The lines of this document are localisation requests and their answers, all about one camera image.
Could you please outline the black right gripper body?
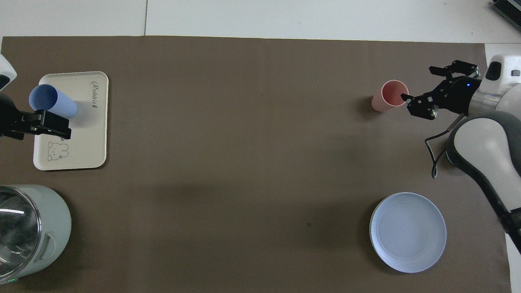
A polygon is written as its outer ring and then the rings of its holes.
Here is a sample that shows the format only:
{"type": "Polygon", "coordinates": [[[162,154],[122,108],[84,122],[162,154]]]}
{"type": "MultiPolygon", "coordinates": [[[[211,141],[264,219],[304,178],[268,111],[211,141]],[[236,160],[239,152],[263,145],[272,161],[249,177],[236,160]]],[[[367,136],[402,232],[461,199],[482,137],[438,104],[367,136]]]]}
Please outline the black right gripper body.
{"type": "Polygon", "coordinates": [[[482,80],[471,77],[456,77],[438,85],[438,106],[451,112],[468,112],[470,101],[482,80]]]}

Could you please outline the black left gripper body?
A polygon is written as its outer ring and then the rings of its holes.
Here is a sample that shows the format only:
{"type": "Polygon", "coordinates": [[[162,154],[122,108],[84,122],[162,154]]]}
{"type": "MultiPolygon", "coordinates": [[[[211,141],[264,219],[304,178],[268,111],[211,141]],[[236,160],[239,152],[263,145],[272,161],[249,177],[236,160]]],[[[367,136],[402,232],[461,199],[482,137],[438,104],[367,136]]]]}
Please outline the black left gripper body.
{"type": "Polygon", "coordinates": [[[0,94],[0,136],[17,140],[24,139],[23,133],[11,131],[11,126],[20,118],[20,111],[15,107],[12,99],[5,94],[0,94]]]}

